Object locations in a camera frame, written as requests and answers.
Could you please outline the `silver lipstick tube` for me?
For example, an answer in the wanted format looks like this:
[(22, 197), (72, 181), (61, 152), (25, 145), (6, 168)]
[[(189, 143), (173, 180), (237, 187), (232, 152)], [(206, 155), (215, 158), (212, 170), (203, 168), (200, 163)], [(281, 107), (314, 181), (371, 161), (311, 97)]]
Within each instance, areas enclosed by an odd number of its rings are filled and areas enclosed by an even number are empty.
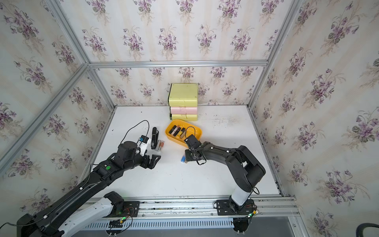
[(156, 147), (156, 151), (157, 152), (160, 150), (160, 144), (161, 144), (161, 140), (158, 140), (157, 147)]

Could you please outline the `red white lipstick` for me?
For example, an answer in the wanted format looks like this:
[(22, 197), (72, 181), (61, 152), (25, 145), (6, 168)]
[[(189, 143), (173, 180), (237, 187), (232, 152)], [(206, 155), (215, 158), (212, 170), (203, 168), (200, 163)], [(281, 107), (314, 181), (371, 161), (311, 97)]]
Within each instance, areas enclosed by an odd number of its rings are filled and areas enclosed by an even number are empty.
[(158, 152), (161, 153), (163, 147), (164, 147), (164, 144), (165, 142), (164, 141), (161, 141), (160, 144), (159, 144), (159, 147), (158, 147)]

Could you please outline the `black gold square lipstick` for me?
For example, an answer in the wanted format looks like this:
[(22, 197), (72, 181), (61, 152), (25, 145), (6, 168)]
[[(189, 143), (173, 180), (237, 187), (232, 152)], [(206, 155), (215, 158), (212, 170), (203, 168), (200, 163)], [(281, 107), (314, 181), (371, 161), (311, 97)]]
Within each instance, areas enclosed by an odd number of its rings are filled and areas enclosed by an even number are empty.
[(179, 138), (183, 138), (184, 136), (185, 136), (185, 131), (186, 131), (186, 129), (183, 127), (183, 128), (181, 128), (181, 131), (178, 133), (178, 137)]

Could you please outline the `yellow storage tray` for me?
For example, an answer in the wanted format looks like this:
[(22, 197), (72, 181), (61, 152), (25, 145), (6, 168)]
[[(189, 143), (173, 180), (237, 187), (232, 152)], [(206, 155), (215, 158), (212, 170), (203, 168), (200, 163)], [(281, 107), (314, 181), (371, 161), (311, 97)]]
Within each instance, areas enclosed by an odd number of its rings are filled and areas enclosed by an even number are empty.
[(202, 136), (202, 130), (186, 121), (175, 119), (165, 130), (165, 135), (170, 141), (173, 141), (184, 147), (188, 147), (185, 140), (193, 135), (197, 140)]

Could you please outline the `slim black lipstick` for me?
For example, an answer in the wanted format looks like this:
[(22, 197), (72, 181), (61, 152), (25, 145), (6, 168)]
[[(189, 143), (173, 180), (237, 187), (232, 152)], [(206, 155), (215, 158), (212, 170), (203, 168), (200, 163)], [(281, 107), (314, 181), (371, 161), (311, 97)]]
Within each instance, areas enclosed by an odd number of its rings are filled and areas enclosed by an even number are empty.
[(178, 127), (177, 130), (174, 132), (173, 136), (176, 137), (180, 131), (181, 131), (181, 128)]

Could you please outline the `pink lipstick tube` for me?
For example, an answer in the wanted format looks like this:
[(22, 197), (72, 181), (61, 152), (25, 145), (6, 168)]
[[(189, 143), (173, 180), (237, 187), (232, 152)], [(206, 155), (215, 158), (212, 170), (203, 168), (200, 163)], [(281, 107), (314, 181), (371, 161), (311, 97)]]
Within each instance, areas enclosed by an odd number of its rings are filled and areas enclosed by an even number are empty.
[(177, 136), (177, 134), (179, 133), (180, 130), (181, 130), (181, 128), (179, 126), (177, 126), (176, 129), (174, 130), (174, 132), (172, 133), (172, 135), (174, 137)]

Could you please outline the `black lipstick tube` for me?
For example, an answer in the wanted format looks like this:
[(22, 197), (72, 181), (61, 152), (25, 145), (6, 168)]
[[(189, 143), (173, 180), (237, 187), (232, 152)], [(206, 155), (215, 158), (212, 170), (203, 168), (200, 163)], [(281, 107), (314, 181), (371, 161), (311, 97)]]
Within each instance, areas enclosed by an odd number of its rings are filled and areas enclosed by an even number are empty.
[(175, 129), (176, 129), (176, 125), (174, 125), (171, 129), (170, 129), (170, 131), (169, 131), (169, 134), (171, 134), (172, 132), (174, 132), (175, 131)]

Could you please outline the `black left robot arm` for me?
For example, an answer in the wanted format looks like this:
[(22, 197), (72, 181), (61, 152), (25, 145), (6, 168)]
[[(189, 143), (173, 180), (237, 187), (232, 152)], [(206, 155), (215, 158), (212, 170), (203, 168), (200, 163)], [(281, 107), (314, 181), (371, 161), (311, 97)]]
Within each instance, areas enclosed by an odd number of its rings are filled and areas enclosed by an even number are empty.
[(146, 155), (135, 142), (126, 141), (118, 151), (100, 162), (89, 175), (62, 198), (34, 215), (25, 214), (16, 224), (18, 237), (71, 237), (92, 222), (116, 211), (122, 214), (124, 199), (115, 191), (79, 211), (95, 194), (138, 166), (154, 169), (159, 155)]

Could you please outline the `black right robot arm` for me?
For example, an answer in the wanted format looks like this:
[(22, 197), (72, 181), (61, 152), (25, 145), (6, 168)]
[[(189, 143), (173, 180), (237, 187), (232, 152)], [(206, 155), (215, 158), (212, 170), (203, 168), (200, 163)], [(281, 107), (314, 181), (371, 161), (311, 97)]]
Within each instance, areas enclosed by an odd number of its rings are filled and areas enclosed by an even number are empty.
[(265, 176), (266, 170), (246, 146), (238, 148), (224, 148), (210, 142), (200, 142), (194, 136), (184, 140), (188, 149), (185, 150), (185, 159), (196, 162), (199, 166), (207, 161), (214, 161), (226, 165), (237, 184), (230, 196), (230, 207), (242, 209), (256, 185)]

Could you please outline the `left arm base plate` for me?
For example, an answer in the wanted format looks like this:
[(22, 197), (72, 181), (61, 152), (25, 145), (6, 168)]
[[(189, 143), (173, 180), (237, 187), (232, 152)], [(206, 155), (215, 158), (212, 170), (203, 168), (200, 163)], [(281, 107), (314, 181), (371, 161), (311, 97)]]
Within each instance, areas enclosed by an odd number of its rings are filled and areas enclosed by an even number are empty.
[(124, 201), (119, 202), (112, 206), (110, 214), (105, 217), (137, 217), (139, 212), (140, 202), (139, 201)]

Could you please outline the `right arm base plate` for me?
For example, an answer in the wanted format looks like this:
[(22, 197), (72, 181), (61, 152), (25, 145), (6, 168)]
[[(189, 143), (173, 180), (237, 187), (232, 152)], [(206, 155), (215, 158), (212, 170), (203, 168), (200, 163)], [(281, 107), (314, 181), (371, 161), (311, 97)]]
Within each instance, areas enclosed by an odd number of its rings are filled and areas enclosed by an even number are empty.
[(258, 207), (254, 201), (249, 198), (242, 206), (239, 206), (231, 198), (219, 199), (213, 203), (213, 208), (216, 209), (218, 216), (243, 215), (251, 217), (259, 213)]

